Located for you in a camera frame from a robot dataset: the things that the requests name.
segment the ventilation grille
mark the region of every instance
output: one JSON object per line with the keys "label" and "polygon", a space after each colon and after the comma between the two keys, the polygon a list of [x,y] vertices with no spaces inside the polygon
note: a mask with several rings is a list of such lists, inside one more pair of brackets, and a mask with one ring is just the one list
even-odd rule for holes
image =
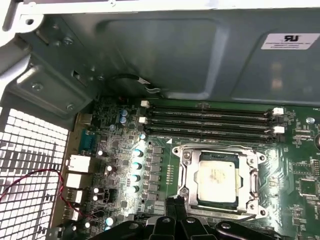
{"label": "ventilation grille", "polygon": [[[68,130],[11,109],[0,132],[0,193],[38,169],[62,168]],[[0,202],[0,240],[45,239],[59,184],[55,172],[39,172],[13,186]]]}

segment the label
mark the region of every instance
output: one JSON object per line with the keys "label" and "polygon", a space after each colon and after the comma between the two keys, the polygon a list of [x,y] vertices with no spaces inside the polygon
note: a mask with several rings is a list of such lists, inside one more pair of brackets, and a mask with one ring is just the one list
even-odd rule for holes
{"label": "label", "polygon": [[141,84],[150,84],[150,82],[148,82],[147,80],[144,80],[144,79],[141,78],[141,77],[139,77],[138,82],[141,83]]}
{"label": "label", "polygon": [[270,33],[261,49],[307,50],[319,36],[320,33]]}

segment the electrolytic capacitor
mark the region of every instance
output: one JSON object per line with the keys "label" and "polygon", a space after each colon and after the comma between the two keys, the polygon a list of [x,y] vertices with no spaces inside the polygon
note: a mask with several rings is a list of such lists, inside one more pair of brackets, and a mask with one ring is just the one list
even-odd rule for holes
{"label": "electrolytic capacitor", "polygon": [[135,194],[135,193],[137,193],[138,191],[139,191],[139,187],[138,187],[138,186],[131,186],[131,187],[128,188],[128,192],[129,192],[130,194]]}
{"label": "electrolytic capacitor", "polygon": [[125,109],[123,109],[120,114],[121,114],[122,117],[127,117],[129,115],[128,111],[125,110]]}
{"label": "electrolytic capacitor", "polygon": [[100,157],[107,157],[108,156],[107,152],[102,151],[102,150],[99,150],[96,154]]}
{"label": "electrolytic capacitor", "polygon": [[92,197],[92,200],[93,201],[98,201],[98,200],[103,200],[104,199],[104,196],[103,195],[94,195],[93,197]]}
{"label": "electrolytic capacitor", "polygon": [[86,229],[90,228],[90,227],[94,227],[97,225],[97,221],[95,220],[90,220],[90,221],[87,221],[84,226]]}
{"label": "electrolytic capacitor", "polygon": [[109,165],[106,167],[106,170],[110,173],[114,173],[117,171],[117,167],[116,166],[112,166],[112,165]]}
{"label": "electrolytic capacitor", "polygon": [[141,140],[145,140],[147,136],[144,133],[141,133],[139,137]]}
{"label": "electrolytic capacitor", "polygon": [[115,224],[116,222],[116,218],[114,216],[110,216],[105,220],[105,224],[107,224],[108,226],[112,226],[113,224]]}
{"label": "electrolytic capacitor", "polygon": [[101,193],[103,193],[104,191],[105,191],[105,189],[102,188],[102,187],[95,187],[95,188],[93,189],[93,192],[94,192],[95,194],[101,194]]}
{"label": "electrolytic capacitor", "polygon": [[141,165],[141,163],[134,162],[134,163],[132,164],[132,168],[133,168],[134,170],[139,170],[139,169],[142,168],[142,165]]}
{"label": "electrolytic capacitor", "polygon": [[122,117],[120,117],[120,120],[119,120],[119,122],[122,124],[122,125],[126,125],[127,124],[127,118],[126,117],[124,117],[124,116],[122,116]]}
{"label": "electrolytic capacitor", "polygon": [[140,181],[140,176],[139,175],[131,175],[130,181],[132,183],[139,182]]}
{"label": "electrolytic capacitor", "polygon": [[135,149],[133,151],[133,155],[136,156],[136,157],[142,157],[144,155],[144,152],[139,150],[139,149]]}

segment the chip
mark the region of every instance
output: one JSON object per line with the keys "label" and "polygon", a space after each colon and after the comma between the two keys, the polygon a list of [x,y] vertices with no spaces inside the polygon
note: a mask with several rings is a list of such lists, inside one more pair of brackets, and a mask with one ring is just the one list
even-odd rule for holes
{"label": "chip", "polygon": [[160,181],[160,176],[158,176],[158,175],[154,175],[154,174],[151,174],[150,176],[149,176],[149,179],[148,180],[150,180],[150,181],[152,181],[152,182],[158,182],[158,181]]}
{"label": "chip", "polygon": [[151,183],[148,186],[148,190],[150,190],[150,191],[158,191],[158,189],[159,189],[159,185],[158,184]]}
{"label": "chip", "polygon": [[153,163],[161,163],[162,162],[162,157],[160,157],[160,156],[153,156],[152,157],[152,162]]}
{"label": "chip", "polygon": [[128,166],[129,165],[129,161],[128,160],[123,160],[122,161],[122,165],[123,166]]}
{"label": "chip", "polygon": [[153,154],[162,154],[163,153],[163,149],[162,147],[154,147],[153,150],[152,150],[152,153]]}
{"label": "chip", "polygon": [[302,196],[317,196],[318,183],[312,179],[300,179],[300,195]]}
{"label": "chip", "polygon": [[127,205],[128,205],[128,203],[127,203],[126,201],[122,201],[122,202],[121,202],[121,207],[122,207],[122,208],[126,208]]}
{"label": "chip", "polygon": [[135,215],[134,214],[129,214],[128,215],[128,221],[133,221],[135,220]]}
{"label": "chip", "polygon": [[157,201],[158,194],[156,194],[156,193],[148,193],[148,198],[147,199],[150,200],[150,201]]}
{"label": "chip", "polygon": [[161,167],[160,166],[151,166],[151,172],[161,172]]}
{"label": "chip", "polygon": [[236,166],[231,161],[200,161],[196,182],[201,201],[234,203],[237,199]]}
{"label": "chip", "polygon": [[116,216],[116,219],[118,220],[118,221],[123,221],[124,220],[124,216],[123,215],[118,215],[118,216]]}

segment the screw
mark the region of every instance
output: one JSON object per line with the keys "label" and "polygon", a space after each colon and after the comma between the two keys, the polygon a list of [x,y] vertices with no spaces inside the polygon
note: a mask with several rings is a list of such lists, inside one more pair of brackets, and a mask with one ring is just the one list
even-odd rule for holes
{"label": "screw", "polygon": [[75,105],[69,104],[68,106],[66,106],[66,109],[67,109],[69,112],[71,112],[71,111],[73,111],[73,110],[75,109]]}
{"label": "screw", "polygon": [[307,124],[315,124],[316,122],[316,120],[313,117],[307,117],[305,121]]}
{"label": "screw", "polygon": [[193,224],[193,223],[196,222],[196,220],[195,220],[193,217],[188,217],[188,218],[186,219],[186,222],[189,223],[189,224]]}
{"label": "screw", "polygon": [[170,223],[170,218],[166,217],[162,220],[163,223]]}
{"label": "screw", "polygon": [[32,88],[37,91],[40,92],[44,86],[41,83],[35,82],[34,84],[32,84]]}
{"label": "screw", "polygon": [[230,229],[230,228],[231,228],[230,224],[228,224],[228,223],[222,223],[222,224],[221,224],[221,227],[222,227],[223,229]]}
{"label": "screw", "polygon": [[136,229],[137,227],[139,227],[138,224],[136,224],[136,223],[131,223],[130,226],[129,226],[129,229]]}
{"label": "screw", "polygon": [[191,153],[190,153],[189,151],[185,151],[185,152],[183,153],[183,157],[184,157],[185,159],[189,159],[189,158],[191,158]]}
{"label": "screw", "polygon": [[74,41],[70,37],[67,37],[67,36],[63,39],[63,42],[65,45],[72,45],[74,43]]}
{"label": "screw", "polygon": [[104,76],[102,76],[102,75],[101,75],[101,76],[98,76],[97,79],[99,79],[100,81],[105,80]]}

